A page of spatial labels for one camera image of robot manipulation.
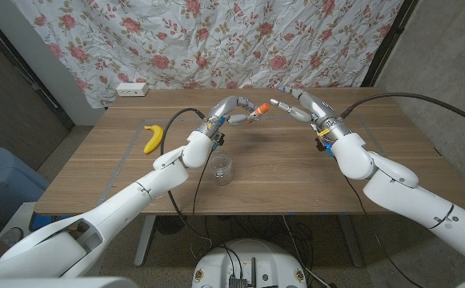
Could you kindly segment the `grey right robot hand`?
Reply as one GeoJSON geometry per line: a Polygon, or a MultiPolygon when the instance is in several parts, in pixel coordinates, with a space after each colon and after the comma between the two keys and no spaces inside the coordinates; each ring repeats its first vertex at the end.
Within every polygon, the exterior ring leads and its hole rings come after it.
{"type": "Polygon", "coordinates": [[[279,87],[279,90],[296,98],[304,110],[273,98],[270,100],[270,104],[288,113],[295,120],[310,124],[319,137],[335,142],[343,136],[351,134],[351,130],[339,119],[335,110],[322,99],[301,89],[279,87]]]}

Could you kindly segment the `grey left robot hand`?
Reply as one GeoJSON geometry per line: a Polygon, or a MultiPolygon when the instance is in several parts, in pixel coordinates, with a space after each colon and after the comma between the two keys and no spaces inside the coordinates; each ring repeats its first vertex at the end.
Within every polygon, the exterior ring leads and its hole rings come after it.
{"type": "Polygon", "coordinates": [[[257,108],[258,107],[247,98],[229,96],[210,110],[202,124],[197,128],[197,131],[205,134],[208,138],[213,138],[225,122],[229,122],[231,126],[257,122],[260,120],[260,115],[254,114],[257,108]],[[247,111],[247,114],[231,115],[230,112],[236,107],[243,108],[247,111]]]}

